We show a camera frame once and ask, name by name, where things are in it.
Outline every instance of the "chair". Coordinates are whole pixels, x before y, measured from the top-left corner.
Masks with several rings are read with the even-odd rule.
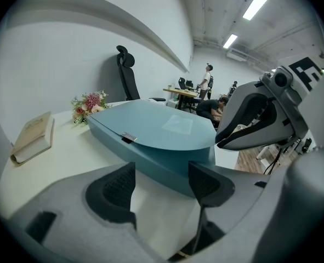
[[[180,77],[178,82],[179,82],[180,89],[185,90],[186,89],[185,79]]]
[[[119,54],[117,55],[117,65],[127,100],[140,99],[140,95],[136,87],[134,71],[131,69],[131,67],[133,67],[135,64],[134,56],[129,54],[128,50],[121,45],[117,46],[117,50],[119,51]],[[163,98],[151,99],[156,101],[166,100]]]

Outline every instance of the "black cable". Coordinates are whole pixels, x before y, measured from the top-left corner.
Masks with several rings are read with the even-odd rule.
[[[281,155],[281,153],[282,153],[282,150],[283,150],[283,149],[280,149],[280,150],[278,151],[278,154],[277,154],[277,156],[276,156],[276,158],[275,158],[275,160],[274,160],[274,163],[273,163],[273,165],[272,165],[270,171],[268,172],[268,175],[270,175],[271,172],[272,172],[272,170],[274,169],[275,164],[277,163],[278,159],[280,158],[280,155]]]
[[[272,169],[274,168],[276,162],[278,161],[278,159],[279,159],[281,153],[282,153],[282,149],[279,149],[278,154],[276,155],[275,159],[271,162],[271,164],[268,165],[268,167],[265,169],[264,174],[265,174],[266,171],[270,168],[270,166],[271,166],[272,164],[274,164],[274,165],[272,165],[272,168],[271,168],[270,171],[269,171],[269,174],[271,173],[271,171],[272,171]]]

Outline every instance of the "table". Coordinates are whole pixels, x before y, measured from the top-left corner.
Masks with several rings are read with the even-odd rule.
[[[124,162],[94,138],[88,126],[73,126],[71,111],[55,114],[54,118],[52,148],[20,167],[10,160],[5,166],[0,180],[0,215],[6,219],[57,180]],[[238,152],[215,147],[217,165],[233,169],[237,156]],[[165,259],[196,235],[200,214],[197,201],[139,171],[130,209],[137,216],[139,236]]]
[[[198,93],[194,93],[194,92],[191,92],[189,90],[180,90],[180,89],[175,89],[175,88],[168,88],[168,89],[163,89],[163,90],[166,91],[166,92],[176,93],[176,94],[180,95],[179,103],[178,103],[178,109],[179,110],[181,109],[181,106],[183,104],[184,96],[188,96],[190,98],[196,98],[198,96]]]

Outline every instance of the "air conditioner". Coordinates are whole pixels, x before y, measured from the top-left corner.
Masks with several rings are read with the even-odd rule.
[[[248,59],[248,55],[244,54],[244,53],[240,53],[236,50],[228,50],[228,52],[226,53],[226,56],[232,59],[235,59],[237,61],[247,61]]]

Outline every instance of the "box lid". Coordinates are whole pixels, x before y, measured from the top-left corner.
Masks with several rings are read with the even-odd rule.
[[[215,145],[216,132],[210,120],[145,100],[112,107],[91,119],[148,147],[190,151]]]

